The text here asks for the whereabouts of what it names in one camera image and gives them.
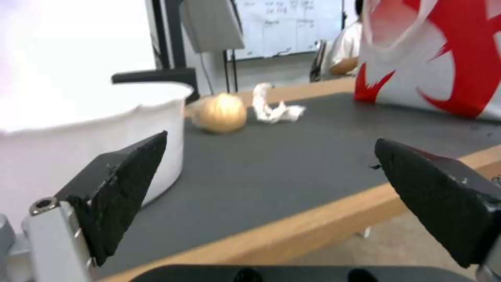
wall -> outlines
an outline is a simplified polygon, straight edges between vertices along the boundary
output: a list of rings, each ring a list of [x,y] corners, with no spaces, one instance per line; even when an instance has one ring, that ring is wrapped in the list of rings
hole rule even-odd
[[[196,68],[199,91],[202,95],[210,94],[207,79],[203,73],[200,55],[195,54],[190,41],[184,35],[186,63]],[[309,82],[309,71],[314,54],[291,55],[281,58],[237,61],[238,90],[252,90],[260,82],[271,82],[276,86],[297,85]],[[222,52],[204,53],[209,79],[215,93],[226,92]],[[233,91],[233,74],[228,63],[230,89]]]

shopping bag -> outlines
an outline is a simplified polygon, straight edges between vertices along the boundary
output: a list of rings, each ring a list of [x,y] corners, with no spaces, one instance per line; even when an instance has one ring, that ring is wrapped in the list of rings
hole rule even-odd
[[[365,0],[355,99],[501,119],[500,0]]]

black foam pad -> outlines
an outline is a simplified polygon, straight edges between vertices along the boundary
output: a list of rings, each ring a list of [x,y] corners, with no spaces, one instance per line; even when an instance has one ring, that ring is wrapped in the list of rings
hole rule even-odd
[[[501,188],[460,161],[379,139],[384,173],[405,205],[462,267],[481,263],[499,235]]]
[[[97,156],[61,191],[77,214],[98,266],[112,256],[139,212],[167,144],[167,132]]]

black stand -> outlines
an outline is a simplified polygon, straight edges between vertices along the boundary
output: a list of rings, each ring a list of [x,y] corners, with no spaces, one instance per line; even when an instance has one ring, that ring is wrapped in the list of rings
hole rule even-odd
[[[169,25],[169,37],[173,62],[168,57],[167,40],[165,29],[163,28],[163,17],[160,0],[152,0],[154,8],[155,22],[157,23],[157,36],[160,41],[160,50],[157,54],[158,61],[161,63],[159,69],[148,71],[137,71],[129,73],[118,73],[112,76],[113,83],[128,82],[183,82],[193,87],[193,93],[186,99],[189,104],[200,98],[198,84],[196,81],[196,71],[194,68],[186,67],[186,54],[184,52],[184,40],[181,28],[181,18],[179,5],[182,0],[164,0],[167,21]]]

white container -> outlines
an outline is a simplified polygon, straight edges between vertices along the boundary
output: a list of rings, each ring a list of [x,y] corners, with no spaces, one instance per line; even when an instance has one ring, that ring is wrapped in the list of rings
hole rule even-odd
[[[184,100],[192,92],[168,82],[108,85],[87,97],[0,97],[0,213],[19,231],[34,201],[54,195],[97,155],[167,130],[143,205],[155,199],[181,172]]]

